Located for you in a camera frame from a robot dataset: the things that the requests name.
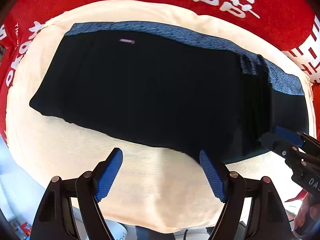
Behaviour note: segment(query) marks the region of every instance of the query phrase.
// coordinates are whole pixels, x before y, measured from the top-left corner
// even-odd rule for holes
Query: folded black clothing
[[[274,125],[308,132],[305,97],[274,90],[259,59],[258,73],[248,74],[243,55],[150,33],[64,36],[30,106],[197,162],[200,150],[237,162],[267,152],[257,140]]]

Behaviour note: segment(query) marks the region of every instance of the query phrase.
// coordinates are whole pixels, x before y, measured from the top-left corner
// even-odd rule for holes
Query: beige fabric
[[[316,134],[308,76],[266,41],[226,21],[198,16],[176,6],[111,0],[85,5],[49,20],[31,43],[8,94],[9,149],[17,163],[46,187],[55,175],[71,179],[92,170],[114,147],[119,147],[124,153],[123,165],[108,197],[99,204],[105,218],[164,233],[214,225],[222,205],[214,198],[201,167],[184,153],[114,139],[56,117],[42,116],[29,107],[60,40],[74,23],[128,20],[161,22],[226,38],[298,76],[306,94],[310,134]],[[99,73],[94,66],[91,68],[90,78],[94,82]],[[283,200],[300,191],[291,181],[292,173],[284,160],[273,153],[231,164],[228,168],[253,179],[270,176]],[[243,216],[248,212],[246,207]]]

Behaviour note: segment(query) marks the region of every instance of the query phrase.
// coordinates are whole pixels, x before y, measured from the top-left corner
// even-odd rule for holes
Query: red blanket
[[[100,0],[18,0],[4,25],[0,26],[0,45],[7,48],[0,66],[0,134],[4,140],[6,140],[5,114],[8,89],[12,85],[19,61],[42,24],[66,10],[95,1]],[[316,42],[317,35],[314,34],[314,30],[319,32],[315,14],[305,0],[140,1],[172,4],[190,9],[199,15],[221,18],[255,33],[279,50],[288,51],[292,57],[294,54],[292,48],[303,53],[300,47],[310,36]],[[310,54],[308,57],[315,59],[320,55],[320,47],[317,48],[318,50],[315,47],[306,48]],[[307,65],[305,71],[316,72],[318,66],[312,67]]]

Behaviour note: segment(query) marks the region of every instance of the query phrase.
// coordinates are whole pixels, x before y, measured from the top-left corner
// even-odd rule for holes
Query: blue textured pad
[[[219,198],[221,202],[225,202],[227,198],[224,194],[222,180],[204,150],[200,151],[200,164],[211,186],[214,196]]]
[[[303,144],[303,140],[300,138],[300,135],[296,134],[295,132],[291,132],[287,129],[284,129],[280,126],[275,126],[272,129],[272,132],[276,135],[281,136],[283,139],[293,143],[298,147],[301,147]]]
[[[122,160],[122,151],[118,150],[98,182],[98,189],[95,195],[98,203],[108,195],[112,183],[121,167]]]

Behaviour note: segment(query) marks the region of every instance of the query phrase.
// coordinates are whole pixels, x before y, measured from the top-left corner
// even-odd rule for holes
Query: silver bolt
[[[239,174],[235,171],[230,172],[230,177],[232,178],[237,178],[239,176]]]
[[[92,176],[92,171],[86,171],[86,172],[83,174],[83,176],[84,176],[85,178],[90,178],[90,177]]]
[[[59,180],[59,177],[58,177],[58,176],[54,176],[54,177],[51,179],[52,182],[57,182],[58,180]]]
[[[271,179],[267,176],[263,177],[262,179],[265,183],[270,183],[271,182]]]

